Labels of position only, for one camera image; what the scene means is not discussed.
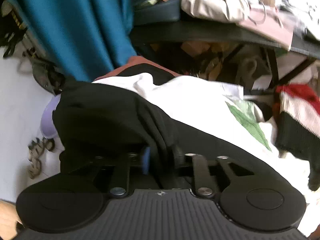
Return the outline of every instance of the curtain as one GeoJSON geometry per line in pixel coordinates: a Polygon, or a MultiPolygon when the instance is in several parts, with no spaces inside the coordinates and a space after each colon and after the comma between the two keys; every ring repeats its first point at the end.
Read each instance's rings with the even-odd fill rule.
{"type": "Polygon", "coordinates": [[[65,74],[93,81],[136,55],[130,0],[9,0],[65,74]]]}

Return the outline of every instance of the white cloth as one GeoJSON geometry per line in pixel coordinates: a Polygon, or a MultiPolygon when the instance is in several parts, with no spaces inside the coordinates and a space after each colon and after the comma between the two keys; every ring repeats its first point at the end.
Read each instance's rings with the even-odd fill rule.
{"type": "MultiPolygon", "coordinates": [[[[265,133],[269,151],[258,142],[230,112],[229,103],[243,99],[243,87],[221,82],[210,82],[191,76],[180,76],[171,81],[156,86],[152,75],[141,73],[131,77],[108,77],[93,83],[101,83],[125,88],[138,93],[150,103],[161,108],[172,119],[183,122],[201,131],[228,141],[274,168],[298,189],[308,203],[306,215],[298,229],[306,236],[312,233],[320,223],[320,216],[315,215],[319,210],[320,191],[308,189],[309,163],[298,160],[293,156],[281,159],[279,151],[274,146],[276,125],[271,118],[268,122],[260,122],[260,128],[265,133]]],[[[261,119],[261,113],[256,111],[256,120],[261,119]]]]}

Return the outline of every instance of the black table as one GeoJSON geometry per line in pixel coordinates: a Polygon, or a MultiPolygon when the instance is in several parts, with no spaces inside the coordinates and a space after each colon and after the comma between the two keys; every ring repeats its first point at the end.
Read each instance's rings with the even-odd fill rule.
{"type": "Polygon", "coordinates": [[[320,59],[320,44],[305,40],[293,35],[291,50],[303,54],[306,59],[297,65],[291,72],[279,80],[276,54],[274,48],[280,48],[280,44],[270,41],[258,34],[243,29],[236,24],[225,24],[214,21],[204,21],[187,18],[173,23],[158,23],[135,26],[130,33],[130,39],[134,46],[157,42],[184,42],[184,41],[208,41],[208,42],[235,42],[237,46],[224,60],[230,60],[245,44],[260,46],[262,56],[268,57],[268,64],[272,73],[272,82],[269,88],[286,84],[296,75],[305,70],[314,61],[320,59]]]}

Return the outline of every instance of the table leg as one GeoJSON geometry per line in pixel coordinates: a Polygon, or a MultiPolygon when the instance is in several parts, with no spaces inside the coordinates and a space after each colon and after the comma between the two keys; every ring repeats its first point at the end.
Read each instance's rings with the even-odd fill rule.
{"type": "Polygon", "coordinates": [[[283,78],[279,80],[276,85],[284,85],[287,84],[292,78],[300,74],[302,71],[304,71],[307,67],[309,67],[312,63],[316,61],[316,58],[314,57],[307,57],[304,61],[302,61],[297,67],[295,67],[292,71],[290,71],[287,75],[285,75],[283,78]]]}
{"type": "Polygon", "coordinates": [[[223,60],[223,63],[228,63],[242,48],[244,47],[244,44],[239,44],[236,46],[236,48],[229,53],[228,56],[223,60]]]}
{"type": "Polygon", "coordinates": [[[272,74],[272,80],[269,88],[273,88],[279,82],[278,64],[276,58],[276,52],[274,49],[267,49],[269,67],[272,74]]]}

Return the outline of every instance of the ribbed black surface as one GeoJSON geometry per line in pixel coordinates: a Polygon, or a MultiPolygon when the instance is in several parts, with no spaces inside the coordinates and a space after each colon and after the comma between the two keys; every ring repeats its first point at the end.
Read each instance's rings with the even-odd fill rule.
{"type": "Polygon", "coordinates": [[[189,190],[143,190],[112,200],[105,212],[84,228],[46,234],[25,230],[15,240],[302,240],[297,229],[256,233],[226,219],[214,202],[194,197],[189,190]]]}

